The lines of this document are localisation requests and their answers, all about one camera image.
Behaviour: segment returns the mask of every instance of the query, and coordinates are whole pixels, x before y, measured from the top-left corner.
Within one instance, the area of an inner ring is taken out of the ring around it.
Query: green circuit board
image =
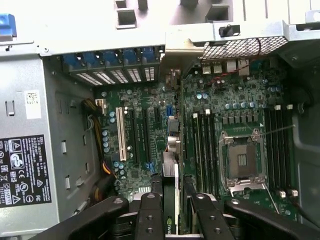
[[[191,175],[198,192],[214,194],[221,201],[232,197],[221,181],[222,172],[232,174],[225,163],[230,149],[226,145],[220,147],[223,132],[228,136],[247,138],[258,130],[262,134],[261,141],[252,144],[255,147],[256,174],[268,175],[265,109],[285,103],[284,92],[278,88],[286,72],[282,68],[264,68],[261,61],[250,66],[249,76],[236,73],[219,78],[220,82],[212,82],[215,76],[218,74],[201,74],[196,68],[182,80],[181,87],[175,89],[168,87],[164,80],[98,89],[95,98],[105,99],[106,102],[106,115],[101,118],[102,128],[107,131],[108,138],[105,156],[117,176],[115,190],[118,194],[132,200],[136,193],[149,192],[151,174],[161,173],[161,155],[166,150],[168,140],[167,106],[171,106],[172,114],[179,117],[180,130],[183,129],[180,135],[183,138],[180,175]],[[110,115],[119,107],[125,109],[125,161],[120,161],[119,156],[118,119]],[[292,139],[289,141],[289,146],[292,146]],[[201,153],[202,145],[210,147],[210,151],[205,153],[206,157],[212,157],[216,162],[205,163],[199,158],[204,154]],[[294,182],[295,172],[292,171],[291,175]],[[248,199],[275,210],[265,189],[245,189],[233,194],[235,198]],[[280,214],[297,220],[297,211],[288,200],[272,191],[271,195]],[[183,214],[180,214],[180,221],[183,223]],[[188,233],[184,231],[183,224],[180,229],[182,233]]]

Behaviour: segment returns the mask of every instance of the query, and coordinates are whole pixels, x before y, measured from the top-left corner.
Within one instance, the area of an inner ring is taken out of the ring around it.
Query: power supply label
[[[0,138],[0,208],[51,203],[44,135]]]

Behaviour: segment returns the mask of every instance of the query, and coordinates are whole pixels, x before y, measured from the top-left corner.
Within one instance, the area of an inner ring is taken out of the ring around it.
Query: white sticker
[[[38,90],[24,92],[26,119],[40,119],[41,106]]]

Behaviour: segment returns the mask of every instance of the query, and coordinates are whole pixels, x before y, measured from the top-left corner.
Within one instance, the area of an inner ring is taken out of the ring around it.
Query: motherboard
[[[285,68],[269,59],[233,60],[195,65],[186,77],[174,76],[96,90],[114,190],[132,201],[151,191],[151,176],[177,177],[178,167],[178,181],[190,176],[197,192],[219,201],[248,199],[296,221],[287,199],[288,192],[298,192]],[[177,165],[167,167],[170,158]],[[173,180],[171,186],[164,188],[164,204],[166,191],[176,196],[167,201],[170,206],[179,203],[179,184]],[[180,232],[188,233],[182,211],[174,211],[175,217],[164,213],[166,224],[176,228],[166,233],[177,233],[178,222]]]

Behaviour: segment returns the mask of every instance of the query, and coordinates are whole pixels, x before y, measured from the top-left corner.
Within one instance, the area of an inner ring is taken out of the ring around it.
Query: screw
[[[122,204],[124,201],[122,201],[120,198],[117,198],[113,201],[114,204]]]
[[[231,200],[231,203],[233,203],[233,204],[235,204],[235,205],[238,205],[238,204],[240,203],[240,201],[237,200],[237,199],[232,199],[232,200]]]
[[[203,194],[197,194],[196,197],[197,197],[198,199],[204,199],[204,198],[205,198],[205,196],[204,196]]]
[[[152,193],[150,193],[148,196],[146,196],[148,199],[153,199],[153,198],[155,198],[156,196],[154,195],[154,194],[152,194]]]

